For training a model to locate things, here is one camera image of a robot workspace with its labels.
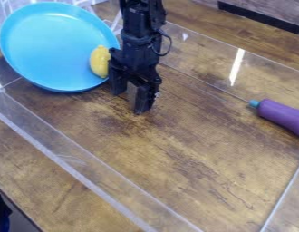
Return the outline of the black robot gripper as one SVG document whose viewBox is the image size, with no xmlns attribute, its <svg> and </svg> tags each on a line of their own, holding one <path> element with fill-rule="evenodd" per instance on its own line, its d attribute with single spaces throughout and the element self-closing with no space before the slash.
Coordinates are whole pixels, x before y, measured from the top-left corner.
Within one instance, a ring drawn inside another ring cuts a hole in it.
<svg viewBox="0 0 299 232">
<path fill-rule="evenodd" d="M 160 93 L 152 86 L 161 84 L 156 66 L 160 62 L 162 35 L 160 32 L 136 37 L 121 30 L 122 48 L 110 48 L 109 82 L 110 93 L 118 95 L 127 91 L 127 101 L 136 115 L 146 112 Z M 132 83 L 140 79 L 146 83 Z"/>
</svg>

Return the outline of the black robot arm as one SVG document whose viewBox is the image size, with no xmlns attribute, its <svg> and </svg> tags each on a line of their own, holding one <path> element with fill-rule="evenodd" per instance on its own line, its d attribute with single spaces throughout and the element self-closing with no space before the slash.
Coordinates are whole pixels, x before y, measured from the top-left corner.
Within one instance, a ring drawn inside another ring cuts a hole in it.
<svg viewBox="0 0 299 232">
<path fill-rule="evenodd" d="M 165 25 L 162 0 L 119 0 L 123 20 L 121 30 L 122 48 L 110 48 L 109 82 L 110 93 L 118 95 L 133 89 L 133 112 L 146 112 L 160 95 L 160 77 L 156 66 L 161 53 L 162 37 L 170 37 Z"/>
</svg>

